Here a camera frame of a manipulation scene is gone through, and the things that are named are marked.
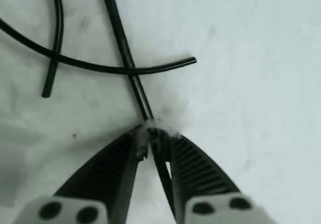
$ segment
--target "black wire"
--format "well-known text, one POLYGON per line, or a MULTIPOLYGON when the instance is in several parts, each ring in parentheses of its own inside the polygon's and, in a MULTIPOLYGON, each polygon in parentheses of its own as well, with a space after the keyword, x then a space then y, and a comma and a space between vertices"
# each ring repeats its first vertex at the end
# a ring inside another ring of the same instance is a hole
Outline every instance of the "black wire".
MULTIPOLYGON (((135 63, 132 58, 126 34, 122 26, 122 22, 118 13, 116 0, 104 0, 108 10, 111 25, 116 37, 116 42, 121 55, 122 62, 125 68, 135 68, 135 63)), ((128 76, 130 85, 133 89, 135 98, 140 108, 141 115, 144 120, 153 119, 152 111, 147 100, 147 96, 142 87, 139 76, 128 76)))
MULTIPOLYGON (((110 21, 112 24, 112 28, 116 37, 116 41, 118 44, 118 48, 121 54, 121 58, 123 60, 123 64, 125 67, 131 69, 135 67, 133 58, 130 53, 129 45, 126 39, 126 35, 122 26, 122 22, 118 13, 116 0, 105 0, 105 5, 108 9, 110 21)), ((149 106, 147 97, 145 95, 144 89, 140 82, 138 76, 129 76, 130 84, 135 93, 136 100, 140 107, 141 114, 144 120, 153 119, 152 111, 149 106)), ((170 205, 173 216, 175 217, 175 207, 174 207, 174 196, 173 196, 173 188, 172 181, 169 175, 169 172, 166 167, 166 163, 162 156, 157 152, 156 146, 151 145, 152 153, 154 156, 155 165, 158 171, 158 175, 160 181, 163 186, 163 190, 165 192, 166 198, 170 205)))
MULTIPOLYGON (((54 0, 55 13, 56 13, 56 30, 53 51, 56 54, 60 54, 62 40, 64 36, 64 9, 62 5, 62 0, 54 0)), ((50 59, 48 72, 45 80, 45 85, 42 91, 42 97, 50 97, 52 87, 54 85, 55 76, 57 72, 58 61, 55 57, 50 59)))
POLYGON ((55 54, 55 52, 23 36, 21 33, 17 32, 15 29, 9 26, 6 22, 4 22, 1 18, 0 18, 0 29, 3 30, 12 38, 16 39, 18 42, 24 44, 25 46, 29 47, 30 49, 44 56, 55 57, 59 62, 65 63, 67 65, 79 67, 79 68, 83 68, 91 71, 96 71, 96 72, 106 72, 106 73, 114 73, 114 74, 121 74, 121 75, 144 75, 144 74, 165 72, 165 71, 184 67, 197 62, 195 57, 190 57, 181 61, 160 65, 156 67, 124 68, 124 67, 102 66, 102 65, 97 65, 93 63, 76 60, 70 57, 66 57, 64 55, 55 54))

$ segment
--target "white background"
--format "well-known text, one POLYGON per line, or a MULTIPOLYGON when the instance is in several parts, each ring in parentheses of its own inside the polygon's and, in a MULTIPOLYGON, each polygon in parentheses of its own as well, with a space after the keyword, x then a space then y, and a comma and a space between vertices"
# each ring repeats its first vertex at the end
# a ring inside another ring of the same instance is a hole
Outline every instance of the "white background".
MULTIPOLYGON (((136 65, 195 56, 142 76, 154 115, 202 148, 277 222, 320 223, 321 0, 117 0, 136 65)), ((121 66, 103 0, 63 0, 62 53, 121 66)), ((0 0, 0 17, 52 47, 52 0, 0 0)), ((0 138, 26 161, 15 205, 51 195, 141 122, 124 76, 59 65, 0 32, 0 138)), ((151 159, 138 169, 127 223, 174 223, 151 159)))

